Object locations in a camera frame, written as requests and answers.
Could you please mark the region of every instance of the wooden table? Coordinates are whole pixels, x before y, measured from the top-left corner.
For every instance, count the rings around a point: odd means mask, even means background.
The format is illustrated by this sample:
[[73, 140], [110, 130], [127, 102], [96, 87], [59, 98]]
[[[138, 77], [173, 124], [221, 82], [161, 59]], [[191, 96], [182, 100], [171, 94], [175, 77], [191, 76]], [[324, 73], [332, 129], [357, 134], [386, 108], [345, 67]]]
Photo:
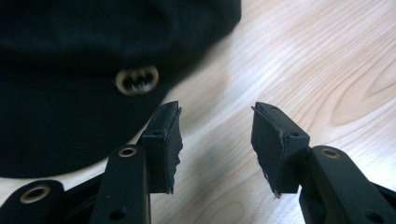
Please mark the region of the wooden table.
[[[175, 194], [151, 197], [153, 223], [304, 222], [298, 195], [275, 198], [250, 144], [257, 101], [396, 190], [395, 26], [393, 0], [244, 0], [233, 33], [165, 99], [183, 107], [184, 149]], [[70, 189], [105, 165], [54, 179]], [[30, 181], [1, 178], [0, 203]]]

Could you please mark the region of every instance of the brass eyelet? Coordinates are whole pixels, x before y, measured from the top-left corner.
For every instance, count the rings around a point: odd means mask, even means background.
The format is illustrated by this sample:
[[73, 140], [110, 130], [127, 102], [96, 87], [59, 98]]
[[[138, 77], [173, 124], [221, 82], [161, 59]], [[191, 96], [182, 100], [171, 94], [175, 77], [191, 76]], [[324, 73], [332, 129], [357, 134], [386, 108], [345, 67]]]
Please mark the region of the brass eyelet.
[[50, 187], [39, 185], [27, 190], [20, 197], [21, 203], [35, 203], [45, 198], [50, 193]]
[[117, 89], [127, 96], [147, 94], [155, 89], [159, 81], [155, 66], [140, 69], [124, 69], [116, 75]]

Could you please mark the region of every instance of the wooden surface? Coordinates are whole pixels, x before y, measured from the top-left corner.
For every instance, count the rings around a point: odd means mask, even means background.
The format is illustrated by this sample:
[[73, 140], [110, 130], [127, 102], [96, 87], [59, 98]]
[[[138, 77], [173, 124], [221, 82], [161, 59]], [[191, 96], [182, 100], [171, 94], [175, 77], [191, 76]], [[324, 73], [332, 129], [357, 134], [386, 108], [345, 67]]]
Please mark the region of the wooden surface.
[[[257, 101], [396, 190], [395, 26], [393, 0], [244, 0], [234, 32], [166, 97], [183, 107], [184, 149], [175, 194], [151, 195], [153, 223], [304, 222], [297, 195], [275, 199], [250, 144]], [[105, 164], [54, 178], [69, 189]], [[0, 181], [2, 203], [32, 180]]]

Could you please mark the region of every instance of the metal grommet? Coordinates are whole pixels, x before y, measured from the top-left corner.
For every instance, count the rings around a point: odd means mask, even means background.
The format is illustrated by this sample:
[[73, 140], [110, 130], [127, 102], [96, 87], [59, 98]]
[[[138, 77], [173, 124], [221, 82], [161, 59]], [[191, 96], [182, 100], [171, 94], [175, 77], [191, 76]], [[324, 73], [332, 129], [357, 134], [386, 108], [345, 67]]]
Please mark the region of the metal grommet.
[[155, 66], [121, 70], [116, 75], [117, 89], [127, 96], [146, 94], [155, 89], [159, 74]]
[[329, 148], [323, 148], [321, 150], [321, 152], [323, 153], [323, 155], [330, 157], [332, 159], [338, 159], [340, 158], [340, 154], [332, 149]]
[[119, 156], [121, 157], [131, 157], [136, 154], [137, 150], [133, 147], [126, 147], [119, 151]]
[[39, 185], [27, 190], [20, 197], [21, 203], [35, 203], [45, 198], [50, 193], [50, 187], [46, 185]]

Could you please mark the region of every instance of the black hat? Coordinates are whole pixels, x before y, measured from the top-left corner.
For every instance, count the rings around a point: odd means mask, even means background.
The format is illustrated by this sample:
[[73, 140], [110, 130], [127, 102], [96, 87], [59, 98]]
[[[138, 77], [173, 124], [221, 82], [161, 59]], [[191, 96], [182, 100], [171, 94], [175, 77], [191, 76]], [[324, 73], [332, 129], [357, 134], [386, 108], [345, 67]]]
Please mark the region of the black hat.
[[240, 0], [2, 2], [0, 176], [72, 172], [126, 144], [231, 32], [240, 7]]

